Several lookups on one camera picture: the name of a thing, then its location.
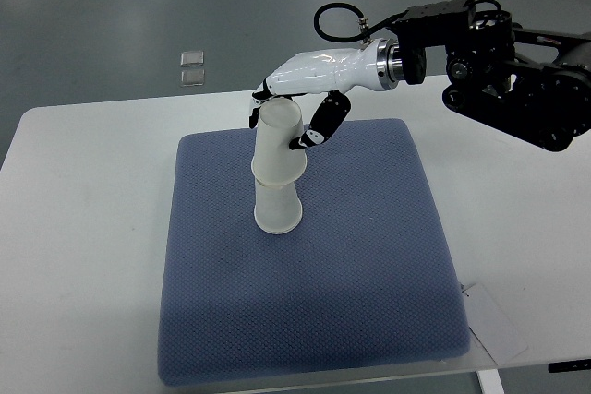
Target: gray floor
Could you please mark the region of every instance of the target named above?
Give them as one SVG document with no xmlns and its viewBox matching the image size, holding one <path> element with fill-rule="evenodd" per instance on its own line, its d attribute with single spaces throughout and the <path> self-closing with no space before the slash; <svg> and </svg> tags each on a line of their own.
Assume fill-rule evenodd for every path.
<svg viewBox="0 0 591 394">
<path fill-rule="evenodd" d="M 253 90 L 295 53 L 335 46 L 312 28 L 316 9 L 334 1 L 359 6 L 375 24 L 409 6 L 441 0 L 0 0 L 0 162 L 18 119 L 33 107 Z M 591 30 L 591 0 L 499 1 L 528 28 Z M 346 14 L 334 13 L 323 23 L 334 33 L 356 31 L 355 18 Z M 192 49 L 205 52 L 206 83 L 183 89 L 179 58 Z M 428 73 L 442 74 L 443 51 L 428 56 Z M 590 373 L 549 375 L 545 366 L 505 370 L 501 377 L 509 394 L 591 389 Z M 458 375 L 317 391 L 479 389 L 474 375 Z"/>
</svg>

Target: blue cushion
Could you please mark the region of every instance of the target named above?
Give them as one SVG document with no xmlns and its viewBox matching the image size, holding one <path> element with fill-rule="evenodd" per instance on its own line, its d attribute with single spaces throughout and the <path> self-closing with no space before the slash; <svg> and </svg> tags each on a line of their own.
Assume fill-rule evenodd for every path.
<svg viewBox="0 0 591 394">
<path fill-rule="evenodd" d="M 190 385 L 468 351 L 460 286 L 415 144 L 401 120 L 345 122 L 309 149 L 304 216 L 253 218 L 256 132 L 178 147 L 159 374 Z"/>
</svg>

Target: robotic hand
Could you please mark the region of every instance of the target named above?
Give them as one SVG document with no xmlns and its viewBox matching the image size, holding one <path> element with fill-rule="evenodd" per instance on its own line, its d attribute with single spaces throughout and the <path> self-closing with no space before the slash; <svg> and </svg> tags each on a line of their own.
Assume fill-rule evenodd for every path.
<svg viewBox="0 0 591 394">
<path fill-rule="evenodd" d="M 353 86 L 374 91 L 396 88 L 402 78 L 394 68 L 400 64 L 388 60 L 396 59 L 397 49 L 394 40 L 377 39 L 363 50 L 347 48 L 297 54 L 252 94 L 250 127 L 257 124 L 260 106 L 273 97 L 328 92 L 306 133 L 294 139 L 290 148 L 308 148 L 325 142 L 349 113 L 351 102 L 344 94 Z"/>
<path fill-rule="evenodd" d="M 478 4 L 495 9 L 476 12 Z M 359 34 L 334 37 L 320 28 L 320 15 L 337 7 L 357 14 Z M 591 126 L 591 35 L 524 30 L 494 0 L 413 6 L 371 28 L 354 6 L 328 4 L 316 12 L 314 27 L 328 41 L 363 41 L 364 49 L 297 54 L 252 94 L 251 128 L 260 106 L 274 97 L 328 93 L 291 149 L 319 145 L 334 134 L 351 108 L 344 94 L 353 86 L 384 91 L 400 80 L 422 83 L 425 48 L 431 46 L 445 46 L 451 85 L 443 102 L 450 110 L 550 151 L 566 149 Z M 398 40 L 369 39 L 384 28 Z M 516 42 L 553 47 L 558 57 L 538 63 L 518 54 Z"/>
</svg>

